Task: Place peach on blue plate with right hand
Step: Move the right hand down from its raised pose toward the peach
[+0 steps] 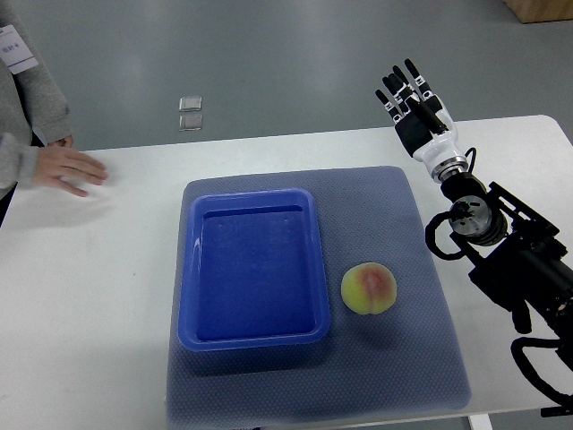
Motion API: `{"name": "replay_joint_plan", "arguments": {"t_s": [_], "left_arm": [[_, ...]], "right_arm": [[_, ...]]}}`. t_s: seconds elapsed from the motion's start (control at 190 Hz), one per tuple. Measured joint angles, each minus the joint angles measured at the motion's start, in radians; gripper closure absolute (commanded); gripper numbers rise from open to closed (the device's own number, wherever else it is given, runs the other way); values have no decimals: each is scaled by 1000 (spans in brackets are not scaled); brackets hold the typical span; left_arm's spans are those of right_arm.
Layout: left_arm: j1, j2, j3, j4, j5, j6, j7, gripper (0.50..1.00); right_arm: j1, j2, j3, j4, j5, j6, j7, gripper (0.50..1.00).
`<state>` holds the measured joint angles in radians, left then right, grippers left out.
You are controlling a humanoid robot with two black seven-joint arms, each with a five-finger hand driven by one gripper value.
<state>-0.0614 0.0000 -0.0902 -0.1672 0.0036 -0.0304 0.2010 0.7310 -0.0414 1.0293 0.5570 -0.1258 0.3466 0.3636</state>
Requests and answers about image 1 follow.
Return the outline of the person's bare hand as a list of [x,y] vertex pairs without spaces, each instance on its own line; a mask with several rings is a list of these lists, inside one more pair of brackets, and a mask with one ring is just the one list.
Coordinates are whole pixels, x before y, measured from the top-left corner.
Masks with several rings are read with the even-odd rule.
[[91,156],[68,147],[50,146],[38,150],[32,183],[83,198],[88,192],[72,181],[103,185],[107,179],[106,166]]

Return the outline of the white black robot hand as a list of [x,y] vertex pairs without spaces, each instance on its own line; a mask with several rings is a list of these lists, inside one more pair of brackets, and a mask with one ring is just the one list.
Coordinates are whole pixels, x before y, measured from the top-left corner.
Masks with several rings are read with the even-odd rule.
[[469,170],[458,147],[458,130],[441,98],[411,59],[392,67],[381,79],[385,89],[375,95],[393,121],[406,153],[425,165],[436,183]]

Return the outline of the grey sweater forearm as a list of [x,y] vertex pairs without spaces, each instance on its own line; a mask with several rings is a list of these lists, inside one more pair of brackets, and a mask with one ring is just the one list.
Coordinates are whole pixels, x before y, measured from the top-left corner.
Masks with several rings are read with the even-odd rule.
[[38,147],[19,143],[10,133],[1,136],[1,188],[31,184],[38,163]]

